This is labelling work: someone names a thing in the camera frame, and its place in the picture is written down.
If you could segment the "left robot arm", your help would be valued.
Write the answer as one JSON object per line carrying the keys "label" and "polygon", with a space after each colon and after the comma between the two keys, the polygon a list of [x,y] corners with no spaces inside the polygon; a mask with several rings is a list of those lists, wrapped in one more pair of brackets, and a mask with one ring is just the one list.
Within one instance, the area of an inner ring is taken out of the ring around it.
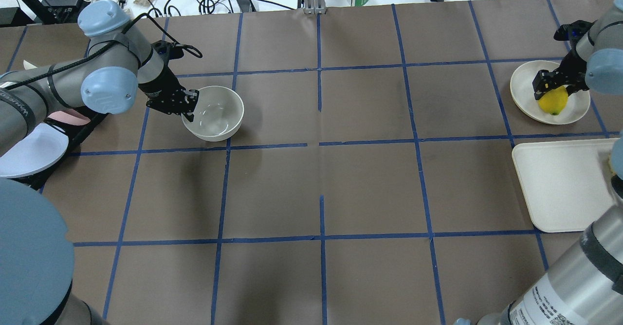
{"label": "left robot arm", "polygon": [[[87,107],[127,112],[138,91],[147,107],[193,120],[197,90],[180,85],[160,53],[114,1],[89,4],[78,17],[89,37],[81,60],[1,76],[1,154],[57,111]],[[1,323],[105,325],[72,291],[75,253],[58,210],[37,190],[1,179]]]}

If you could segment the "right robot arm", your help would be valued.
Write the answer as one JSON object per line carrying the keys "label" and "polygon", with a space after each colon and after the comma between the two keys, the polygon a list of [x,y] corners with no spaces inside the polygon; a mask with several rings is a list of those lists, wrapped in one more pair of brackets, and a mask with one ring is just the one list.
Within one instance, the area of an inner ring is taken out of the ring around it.
{"label": "right robot arm", "polygon": [[[622,93],[622,0],[594,22],[559,26],[570,52],[552,70],[535,72],[531,104],[558,116],[579,91]],[[480,325],[620,325],[622,323],[622,205],[591,223],[522,296]]]}

